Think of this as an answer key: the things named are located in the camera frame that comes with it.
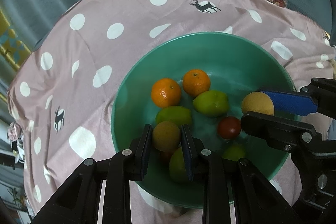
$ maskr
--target blue gripper pad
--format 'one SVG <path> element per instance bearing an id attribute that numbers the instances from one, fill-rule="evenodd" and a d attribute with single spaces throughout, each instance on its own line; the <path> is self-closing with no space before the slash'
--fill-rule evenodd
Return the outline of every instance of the blue gripper pad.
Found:
<path id="1" fill-rule="evenodd" d="M 296 94 L 261 90 L 267 94 L 274 105 L 274 110 L 281 110 L 288 113 L 307 116 L 310 113 L 316 113 L 318 105 L 315 104 L 309 96 Z"/>

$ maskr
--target tangerine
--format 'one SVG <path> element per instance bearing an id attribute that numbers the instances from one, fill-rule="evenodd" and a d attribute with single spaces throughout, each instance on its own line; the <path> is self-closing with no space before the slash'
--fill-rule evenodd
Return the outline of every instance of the tangerine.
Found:
<path id="1" fill-rule="evenodd" d="M 181 88 L 173 79 L 163 78 L 152 86 L 151 97 L 158 107 L 176 106 L 181 99 Z"/>
<path id="2" fill-rule="evenodd" d="M 183 76 L 183 89 L 192 97 L 208 91 L 210 84 L 209 76 L 200 69 L 192 69 Z"/>

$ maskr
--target black deer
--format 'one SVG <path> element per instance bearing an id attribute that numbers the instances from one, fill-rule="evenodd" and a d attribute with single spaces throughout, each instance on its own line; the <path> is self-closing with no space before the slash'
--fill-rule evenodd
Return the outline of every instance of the black deer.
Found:
<path id="1" fill-rule="evenodd" d="M 198 3 L 198 0 L 193 0 L 190 2 L 190 5 L 195 6 L 197 8 L 197 10 L 204 12 L 204 13 L 211 13 L 210 11 L 208 11 L 208 9 L 212 9 L 215 12 L 217 12 L 216 9 L 218 9 L 219 11 L 221 11 L 220 8 L 215 7 L 214 5 L 212 5 L 209 1 L 207 4 L 204 4 L 203 6 L 200 6 L 200 4 Z"/>
<path id="2" fill-rule="evenodd" d="M 64 125 L 64 111 L 61 114 L 58 114 L 60 106 L 55 110 L 55 129 L 56 129 L 56 134 L 58 133 L 58 123 L 61 121 L 60 128 L 62 128 L 62 124 Z"/>

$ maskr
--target bowl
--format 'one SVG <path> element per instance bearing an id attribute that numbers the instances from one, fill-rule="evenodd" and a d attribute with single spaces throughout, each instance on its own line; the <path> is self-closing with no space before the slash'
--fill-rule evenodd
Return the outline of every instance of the bowl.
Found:
<path id="1" fill-rule="evenodd" d="M 295 90 L 286 70 L 263 48 L 234 35 L 203 32 L 174 38 L 142 57 L 123 80 L 112 111 L 111 132 L 117 152 L 127 149 L 134 138 L 142 134 L 145 124 L 156 125 L 160 111 L 151 100 L 152 85 L 168 77 L 182 89 L 182 78 L 191 69 L 204 70 L 211 79 L 211 90 L 225 92 L 229 98 L 227 115 L 241 118 L 241 102 L 260 87 Z M 208 118 L 193 109 L 193 98 L 182 89 L 179 105 L 192 110 L 193 137 L 200 138 L 204 147 L 222 155 L 233 143 L 243 144 L 246 157 L 269 180 L 278 172 L 288 154 L 267 146 L 266 141 L 244 132 L 233 141 L 216 133 L 221 119 Z M 296 119 L 294 115 L 277 116 Z M 159 153 L 151 151 L 147 175 L 137 184 L 151 195 L 170 204 L 186 208 L 202 208 L 203 185 L 196 182 L 178 184 L 169 177 L 168 167 L 159 162 Z"/>

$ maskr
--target metal screw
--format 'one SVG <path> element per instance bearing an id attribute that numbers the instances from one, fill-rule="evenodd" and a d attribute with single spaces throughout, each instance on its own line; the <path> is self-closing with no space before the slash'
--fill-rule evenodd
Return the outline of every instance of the metal screw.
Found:
<path id="1" fill-rule="evenodd" d="M 129 156 L 131 153 L 132 153 L 131 149 L 125 149 L 125 150 L 123 150 L 123 155 L 124 156 Z"/>
<path id="2" fill-rule="evenodd" d="M 311 135 L 308 132 L 304 132 L 302 134 L 302 140 L 306 143 L 309 143 L 311 141 Z"/>
<path id="3" fill-rule="evenodd" d="M 328 178 L 325 174 L 320 175 L 317 179 L 317 185 L 320 189 L 323 189 L 326 186 L 327 182 Z"/>
<path id="4" fill-rule="evenodd" d="M 209 149 L 203 149 L 201 151 L 201 154 L 204 155 L 204 156 L 209 156 L 209 155 L 211 155 L 211 151 Z"/>
<path id="5" fill-rule="evenodd" d="M 250 161 L 248 159 L 245 159 L 245 158 L 240 159 L 239 162 L 240 162 L 241 165 L 244 165 L 244 166 L 246 166 L 250 163 Z"/>
<path id="6" fill-rule="evenodd" d="M 292 150 L 292 146 L 289 145 L 289 144 L 286 144 L 284 150 L 285 151 L 291 151 Z"/>
<path id="7" fill-rule="evenodd" d="M 90 165 L 92 165 L 92 164 L 93 164 L 93 159 L 86 159 L 86 160 L 84 161 L 84 164 L 85 164 L 86 166 L 90 166 Z"/>

